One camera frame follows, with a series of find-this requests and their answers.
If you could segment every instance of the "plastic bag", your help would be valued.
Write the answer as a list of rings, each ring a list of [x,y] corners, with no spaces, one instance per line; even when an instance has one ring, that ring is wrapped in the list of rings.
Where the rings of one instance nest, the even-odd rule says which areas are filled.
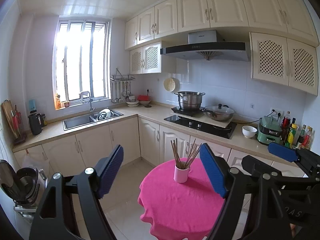
[[[43,170],[44,174],[49,176],[49,159],[43,161],[43,160],[37,160],[35,158],[32,158],[29,154],[25,155],[22,167],[31,167],[31,168],[37,168],[39,170]]]

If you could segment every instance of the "blue gripper pad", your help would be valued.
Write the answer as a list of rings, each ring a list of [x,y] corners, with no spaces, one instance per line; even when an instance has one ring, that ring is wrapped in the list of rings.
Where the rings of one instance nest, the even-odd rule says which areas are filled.
[[[117,145],[109,157],[98,161],[95,167],[97,176],[100,178],[99,189],[97,190],[98,199],[109,193],[123,161],[123,154],[123,147]]]
[[[221,197],[225,197],[227,190],[224,187],[224,176],[218,168],[218,165],[212,155],[213,153],[206,143],[201,145],[200,160],[202,161],[204,169],[207,172],[213,189],[216,193],[220,194]]]
[[[298,157],[296,155],[296,152],[292,149],[289,149],[283,145],[277,144],[277,143],[270,143],[268,145],[268,151],[275,155],[278,156],[286,161],[289,162],[294,162],[298,160]]]

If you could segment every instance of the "double sink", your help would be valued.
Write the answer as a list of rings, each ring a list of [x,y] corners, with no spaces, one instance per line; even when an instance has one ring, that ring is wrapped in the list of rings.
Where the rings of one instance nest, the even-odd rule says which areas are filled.
[[[72,118],[63,120],[63,129],[66,131],[66,130],[69,130],[72,128],[87,125],[89,123],[98,123],[98,122],[102,122],[102,121],[110,119],[110,118],[114,118],[114,117],[118,117],[118,116],[123,115],[123,114],[121,114],[117,111],[114,111],[114,110],[110,110],[110,111],[111,111],[111,115],[102,119],[102,120],[97,120],[99,112],[96,112],[93,114],[84,114],[81,116],[72,117]]]

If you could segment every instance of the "countertop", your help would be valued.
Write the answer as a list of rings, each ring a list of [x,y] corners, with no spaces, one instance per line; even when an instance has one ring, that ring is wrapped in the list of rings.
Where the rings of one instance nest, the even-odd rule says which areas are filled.
[[[127,107],[125,105],[115,108],[116,111],[122,113],[122,116],[111,118],[99,123],[90,123],[81,127],[73,128],[70,130],[63,130],[63,121],[57,121],[48,124],[43,127],[43,131],[36,135],[29,135],[26,141],[20,145],[12,148],[13,152],[24,150],[39,144],[44,144],[50,141],[57,140],[66,136],[77,134],[81,131],[91,130],[103,125],[109,125],[115,122],[123,121],[133,117],[141,117],[146,120],[158,123],[168,128],[172,128],[188,135],[207,140],[213,143],[217,143],[235,150],[239,150],[251,155],[259,156],[269,160],[285,163],[291,166],[296,166],[294,163],[289,163],[277,156],[274,156],[268,152],[267,146],[259,143],[255,138],[245,138],[242,134],[242,126],[238,124],[234,130],[230,139],[221,138],[216,135],[194,130],[189,127],[185,127],[179,124],[175,124],[169,121],[165,121],[164,118],[174,115],[172,110],[166,106],[152,105],[151,108],[145,108],[144,106]]]

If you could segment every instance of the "green electric cooker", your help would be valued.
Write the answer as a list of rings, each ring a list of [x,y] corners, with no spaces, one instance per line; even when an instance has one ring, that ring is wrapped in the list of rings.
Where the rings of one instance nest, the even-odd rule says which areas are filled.
[[[258,141],[268,145],[271,142],[280,143],[281,127],[274,117],[260,118],[258,127]]]

